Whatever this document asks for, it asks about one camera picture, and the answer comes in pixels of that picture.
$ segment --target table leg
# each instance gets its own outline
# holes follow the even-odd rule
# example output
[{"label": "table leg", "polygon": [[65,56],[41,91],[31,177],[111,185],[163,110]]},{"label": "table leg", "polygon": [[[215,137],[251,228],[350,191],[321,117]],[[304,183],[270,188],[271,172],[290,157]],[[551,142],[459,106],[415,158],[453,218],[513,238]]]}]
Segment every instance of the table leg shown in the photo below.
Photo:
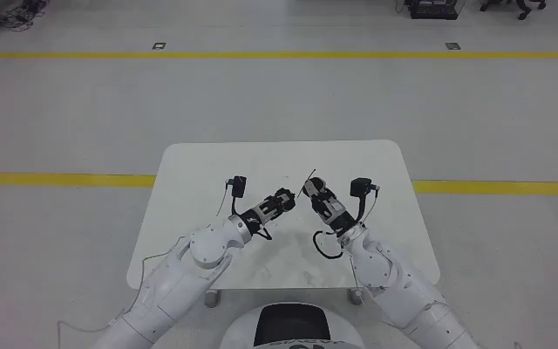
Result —
[{"label": "table leg", "polygon": [[363,292],[359,289],[348,289],[347,298],[352,305],[361,305],[363,303]]},{"label": "table leg", "polygon": [[206,292],[205,305],[207,308],[215,308],[221,302],[221,290],[209,290]]}]

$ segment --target white cable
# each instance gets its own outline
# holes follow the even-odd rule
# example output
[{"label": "white cable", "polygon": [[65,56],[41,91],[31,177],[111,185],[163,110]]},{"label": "white cable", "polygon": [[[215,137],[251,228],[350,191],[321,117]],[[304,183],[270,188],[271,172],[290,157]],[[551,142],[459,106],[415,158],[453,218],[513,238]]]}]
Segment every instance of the white cable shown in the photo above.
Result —
[{"label": "white cable", "polygon": [[133,308],[133,306],[136,304],[136,302],[138,301],[138,297],[140,296],[140,291],[141,291],[141,286],[143,286],[143,277],[146,271],[146,261],[152,258],[156,258],[156,257],[163,257],[168,255],[169,253],[171,253],[171,251],[173,250],[174,247],[176,247],[176,245],[178,245],[178,243],[180,242],[181,239],[185,238],[185,236],[181,236],[178,238],[178,240],[176,241],[176,243],[173,245],[173,247],[171,247],[171,249],[169,251],[167,251],[166,253],[161,253],[159,255],[153,255],[153,256],[149,256],[149,257],[145,257],[143,258],[143,260],[141,261],[141,279],[139,281],[139,288],[138,288],[138,292],[136,293],[136,297],[133,299],[132,305],[130,305],[130,307],[125,311],[124,309],[122,309],[119,314],[114,317],[109,323],[108,325],[106,325],[105,327],[101,327],[95,330],[87,330],[85,328],[81,328],[81,327],[77,327],[74,325],[71,325],[65,321],[58,321],[57,322],[57,328],[58,328],[58,349],[61,348],[62,345],[62,328],[61,325],[66,325],[68,327],[70,327],[72,330],[74,331],[78,331],[78,332],[84,332],[84,333],[95,333],[95,332],[102,332],[104,330],[106,330],[107,328],[109,328],[110,326],[114,325],[114,323],[116,323],[116,320],[118,320],[118,318],[124,314],[127,314],[128,312],[130,312]]},{"label": "white cable", "polygon": [[221,213],[221,209],[223,208],[223,203],[225,202],[225,197],[227,197],[227,190],[228,190],[228,184],[225,184],[225,193],[223,194],[223,199],[221,200],[221,205],[219,205],[219,210],[217,210],[217,214],[215,215],[215,217],[219,216],[219,214]]},{"label": "white cable", "polygon": [[370,209],[368,210],[368,212],[366,213],[366,216],[364,216],[364,219],[361,221],[362,223],[366,222],[366,218],[368,218],[368,215],[370,214],[370,212],[372,212],[372,210],[374,209],[374,206],[376,206],[376,201],[378,200],[378,196],[375,195],[374,196],[374,202],[372,203],[372,207],[370,207]]}]

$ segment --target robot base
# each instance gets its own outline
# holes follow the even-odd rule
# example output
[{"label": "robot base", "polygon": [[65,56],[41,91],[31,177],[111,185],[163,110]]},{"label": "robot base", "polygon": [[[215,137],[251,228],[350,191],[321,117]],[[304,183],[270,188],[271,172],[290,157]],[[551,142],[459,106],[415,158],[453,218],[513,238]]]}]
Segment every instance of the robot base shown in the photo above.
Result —
[{"label": "robot base", "polygon": [[311,348],[311,343],[324,348],[364,349],[363,340],[349,321],[304,303],[276,303],[247,312],[227,329],[220,349],[264,348],[271,343],[275,349],[293,344]]}]

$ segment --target black cable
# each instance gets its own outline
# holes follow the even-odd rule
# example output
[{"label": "black cable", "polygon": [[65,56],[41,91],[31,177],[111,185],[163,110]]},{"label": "black cable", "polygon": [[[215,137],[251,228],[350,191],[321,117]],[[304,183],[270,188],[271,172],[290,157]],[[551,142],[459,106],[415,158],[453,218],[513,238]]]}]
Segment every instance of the black cable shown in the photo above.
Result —
[{"label": "black cable", "polygon": [[267,229],[263,228],[262,231],[265,231],[265,235],[262,234],[260,231],[256,231],[256,232],[254,233],[254,235],[259,235],[259,236],[263,237],[264,239],[266,239],[266,240],[268,240],[268,241],[269,241],[269,240],[273,240],[273,237],[271,237],[271,235],[269,234],[269,232],[268,232]]},{"label": "black cable", "polygon": [[23,0],[14,9],[0,14],[0,27],[11,31],[26,31],[33,25],[33,18],[44,15],[42,10],[50,0]]},{"label": "black cable", "polygon": [[231,204],[230,210],[231,210],[231,212],[232,212],[233,215],[238,215],[238,214],[236,213],[235,203],[236,203],[236,197],[233,196],[233,203]]},{"label": "black cable", "polygon": [[338,255],[330,256],[330,255],[326,255],[325,253],[323,253],[322,250],[320,250],[320,247],[317,245],[317,241],[316,241],[316,237],[317,237],[318,235],[320,235],[320,234],[333,235],[333,234],[335,234],[335,233],[328,233],[328,232],[325,232],[325,233],[324,233],[324,232],[321,231],[321,230],[318,230],[316,233],[314,233],[314,236],[312,237],[312,241],[314,242],[314,247],[316,247],[316,250],[317,250],[318,252],[320,252],[320,255],[326,257],[327,259],[338,259],[338,258],[341,258],[341,256],[343,255],[343,252],[342,252],[342,251],[339,252]]},{"label": "black cable", "polygon": [[356,221],[360,221],[360,219],[364,215],[364,210],[366,209],[366,196],[362,196],[358,198],[358,216]]}]

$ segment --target wire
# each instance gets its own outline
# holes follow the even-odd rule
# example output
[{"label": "wire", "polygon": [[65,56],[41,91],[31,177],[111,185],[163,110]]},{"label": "wire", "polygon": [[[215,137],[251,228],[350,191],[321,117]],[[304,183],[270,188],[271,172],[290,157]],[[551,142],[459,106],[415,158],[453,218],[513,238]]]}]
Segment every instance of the wire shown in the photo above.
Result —
[{"label": "wire", "polygon": [[102,332],[104,330],[106,330],[107,328],[109,328],[110,326],[112,326],[114,324],[114,322],[116,322],[116,319],[122,315],[122,313],[124,312],[124,309],[122,309],[120,311],[120,313],[116,316],[116,318],[113,318],[108,325],[106,325],[105,327],[101,327],[98,328],[96,330],[86,330],[85,328],[80,328],[80,327],[76,327],[74,325],[70,325],[65,321],[58,321],[56,323],[56,326],[58,328],[58,349],[60,349],[61,345],[62,345],[62,325],[66,325],[68,327],[70,327],[72,330],[74,331],[78,331],[78,332],[84,332],[84,333],[95,333],[95,332]]},{"label": "wire", "polygon": [[[225,185],[225,194],[223,195],[223,199],[221,200],[221,205],[219,206],[219,210],[217,211],[217,215],[215,215],[215,216],[218,216],[219,213],[221,212],[221,208],[222,208],[222,206],[223,206],[223,203],[225,202],[225,197],[227,196],[227,189],[228,189],[228,185],[226,184],[226,185]],[[234,198],[234,197],[233,197],[233,209],[235,209],[235,198]],[[153,258],[156,258],[156,257],[163,257],[163,256],[168,255],[169,253],[171,253],[171,251],[178,245],[178,243],[180,242],[180,240],[183,239],[183,238],[186,238],[186,237],[185,237],[185,236],[180,236],[180,237],[178,238],[178,240],[176,240],[176,243],[173,245],[173,247],[171,247],[167,252],[165,252],[165,253],[160,253],[159,255],[153,255],[153,256],[145,257],[145,258],[143,258],[143,259],[141,260],[141,279],[139,280],[138,291],[136,292],[136,296],[133,298],[132,304],[130,305],[130,307],[128,307],[127,310],[122,309],[122,310],[119,312],[119,314],[118,314],[116,317],[112,318],[112,320],[109,321],[108,325],[106,325],[105,327],[101,327],[101,328],[98,328],[98,329],[95,329],[95,330],[87,330],[87,329],[85,329],[85,328],[81,328],[81,327],[77,327],[77,326],[71,325],[71,324],[69,324],[69,323],[67,323],[67,322],[65,322],[65,321],[62,321],[62,320],[58,321],[58,322],[57,322],[57,328],[58,328],[58,349],[60,349],[60,348],[61,348],[61,345],[62,345],[62,326],[61,326],[61,325],[66,325],[66,326],[70,327],[72,330],[78,331],[78,332],[84,332],[84,333],[102,332],[102,331],[106,330],[107,328],[109,328],[110,326],[114,325],[114,323],[117,321],[117,319],[118,319],[120,316],[126,315],[128,312],[130,312],[130,311],[132,310],[133,306],[134,306],[134,305],[136,304],[136,302],[138,301],[138,298],[140,297],[141,287],[143,286],[143,282],[144,282],[143,278],[144,278],[144,275],[145,275],[145,273],[146,273],[146,261],[148,261],[148,260],[150,260],[150,259],[153,259]]]},{"label": "wire", "polygon": [[140,296],[140,291],[141,291],[141,286],[143,286],[143,276],[144,273],[146,271],[146,261],[148,261],[149,259],[152,258],[156,258],[156,257],[163,257],[168,255],[169,253],[171,253],[171,251],[173,250],[174,247],[176,247],[176,245],[178,245],[178,243],[180,242],[181,239],[185,238],[185,236],[181,236],[178,238],[178,240],[176,240],[176,243],[173,245],[173,247],[170,248],[170,250],[168,250],[165,253],[161,253],[159,255],[153,255],[153,256],[149,256],[149,257],[145,257],[143,258],[143,260],[141,261],[141,279],[139,280],[139,287],[138,287],[138,292],[136,293],[136,297],[133,299],[132,305],[130,305],[130,307],[128,308],[128,310],[126,310],[124,312],[124,314],[126,315],[128,312],[130,312],[133,308],[133,306],[136,304],[136,302],[138,301],[138,297]]},{"label": "wire", "polygon": [[374,209],[374,206],[376,206],[376,201],[377,200],[378,200],[378,192],[376,192],[376,195],[374,196],[374,202],[372,203],[372,207],[370,207],[370,209],[366,213],[366,216],[364,216],[364,219],[362,221],[363,223],[366,222],[366,218],[368,218],[368,215],[372,212],[372,210]]},{"label": "wire", "polygon": [[269,232],[268,232],[267,229],[263,228],[263,229],[260,230],[260,231],[256,231],[254,234],[255,234],[255,235],[259,235],[259,236],[263,237],[264,239],[266,239],[266,240],[268,240],[268,241],[269,241],[269,240],[273,240],[273,237],[271,237],[271,235],[269,234]]},{"label": "wire", "polygon": [[314,243],[314,247],[316,247],[316,250],[317,250],[318,252],[320,252],[320,255],[326,257],[327,259],[338,259],[338,258],[341,258],[341,256],[343,255],[343,252],[342,252],[342,251],[339,252],[338,255],[330,256],[330,255],[326,255],[326,254],[320,249],[320,247],[317,245],[317,241],[316,241],[316,237],[317,237],[318,235],[320,235],[320,234],[333,235],[333,234],[335,234],[335,233],[330,233],[330,232],[325,232],[325,233],[324,233],[324,232],[321,231],[321,230],[318,230],[316,233],[314,233],[314,236],[312,237],[312,242]]},{"label": "wire", "polygon": [[235,203],[236,203],[236,198],[233,196],[233,203],[231,204],[230,211],[232,212],[233,215],[238,215],[236,213]]},{"label": "wire", "polygon": [[0,26],[11,31],[26,31],[33,25],[33,18],[42,17],[42,10],[50,0],[23,0],[14,9],[0,15]]},{"label": "wire", "polygon": [[[315,169],[315,168],[312,170],[312,172],[310,172],[310,174],[308,175],[308,178],[306,178],[306,181],[304,181],[304,184],[306,184],[306,182],[310,179],[310,177],[314,174],[314,172],[316,172],[316,169]],[[298,196],[300,196],[300,194],[303,192],[303,190],[304,190],[304,184],[303,184],[303,186],[300,188],[300,191],[298,192],[298,195],[296,196],[296,199],[298,199]]]},{"label": "wire", "polygon": [[217,214],[215,215],[215,217],[219,216],[219,214],[221,213],[223,203],[225,202],[225,197],[227,197],[227,190],[228,190],[228,184],[225,184],[225,193],[223,194],[223,199],[221,200],[221,205],[219,205],[219,210],[217,210]]},{"label": "wire", "polygon": [[146,261],[148,261],[149,259],[152,258],[156,258],[156,257],[163,257],[168,255],[169,253],[171,253],[171,251],[174,249],[174,247],[176,247],[178,245],[178,243],[180,242],[181,239],[185,238],[185,236],[181,236],[178,238],[178,240],[176,241],[176,243],[173,245],[173,247],[170,248],[170,250],[168,250],[165,253],[161,253],[159,255],[153,255],[153,256],[149,256],[149,257],[145,257],[143,258],[143,260],[141,261],[141,279],[139,281],[139,288],[138,291],[136,292],[136,297],[134,297],[132,305],[130,305],[130,307],[127,310],[122,309],[119,314],[117,316],[115,316],[109,323],[108,325],[106,325],[105,327],[101,327],[95,330],[87,330],[85,328],[81,328],[81,327],[77,327],[71,324],[68,324],[65,321],[58,321],[57,322],[57,328],[58,328],[58,349],[61,348],[62,345],[62,329],[61,329],[61,325],[66,325],[68,327],[70,327],[72,330],[74,331],[78,331],[78,332],[84,332],[84,333],[95,333],[95,332],[102,332],[104,330],[106,330],[107,328],[109,328],[110,326],[114,325],[114,323],[116,322],[116,320],[122,316],[122,315],[126,315],[128,312],[130,312],[133,308],[133,306],[136,304],[136,302],[138,301],[138,297],[140,296],[140,292],[141,292],[141,286],[143,286],[143,277],[144,274],[146,272]]}]

